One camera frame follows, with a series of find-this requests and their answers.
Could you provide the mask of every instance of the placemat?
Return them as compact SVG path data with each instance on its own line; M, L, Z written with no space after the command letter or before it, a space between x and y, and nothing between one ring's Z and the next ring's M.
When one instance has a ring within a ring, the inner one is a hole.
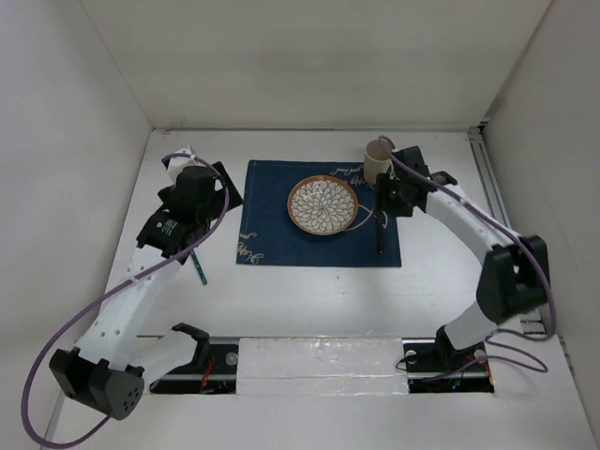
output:
M247 165L244 211L237 263L316 267L400 267L395 220L385 229L385 252L377 252L375 191L363 179L360 162L251 160ZM344 232L318 236L299 229L287 201L293 187L313 175L332 175L356 193L359 211Z

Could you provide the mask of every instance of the patterned plate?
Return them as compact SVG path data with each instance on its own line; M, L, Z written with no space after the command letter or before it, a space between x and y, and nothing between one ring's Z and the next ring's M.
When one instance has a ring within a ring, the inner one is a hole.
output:
M288 213L308 233L339 233L353 223L358 200L350 186L329 175L305 178L288 197Z

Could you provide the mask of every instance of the tabletop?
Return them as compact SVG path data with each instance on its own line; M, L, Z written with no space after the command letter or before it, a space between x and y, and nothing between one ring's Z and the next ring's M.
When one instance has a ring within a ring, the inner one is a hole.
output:
M135 237L158 207L156 193L170 183L164 155L191 145L209 162L222 161L241 189L250 159L360 161L378 134L155 130L109 286L125 273ZM465 133L386 134L399 148L419 145L433 172L451 173L488 209ZM490 362L494 394L408 395L405 374L394 370L401 339L433 337L461 313L481 270L442 224L419 212L398 221L401 268L309 268L235 264L240 219L241 208L231 211L198 249L208 285L187 263L142 330L161 336L183 321L214 337L241 338L237 394L144 395L127 421L109 422L81 448L596 448L556 337L499 339L536 354L548 374ZM332 348L342 353L315 355ZM64 400L53 437L74 439L100 418Z

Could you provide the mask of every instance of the white wall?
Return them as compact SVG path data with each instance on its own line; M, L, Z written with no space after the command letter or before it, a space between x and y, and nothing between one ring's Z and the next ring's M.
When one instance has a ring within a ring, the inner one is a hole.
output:
M485 130L509 217L547 240L559 330L600 441L600 2L555 0Z
M149 131L78 1L0 0L2 448L38 448L19 414L27 370L103 291ZM44 365L38 432L57 392Z
M549 0L83 0L156 127L467 128Z

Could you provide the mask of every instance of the beige cup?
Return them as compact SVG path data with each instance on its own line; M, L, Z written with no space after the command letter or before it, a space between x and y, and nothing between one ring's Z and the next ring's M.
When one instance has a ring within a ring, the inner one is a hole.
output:
M365 181L370 185L375 185L377 175L386 173L390 168L391 161L387 152L379 141L371 141L365 147Z

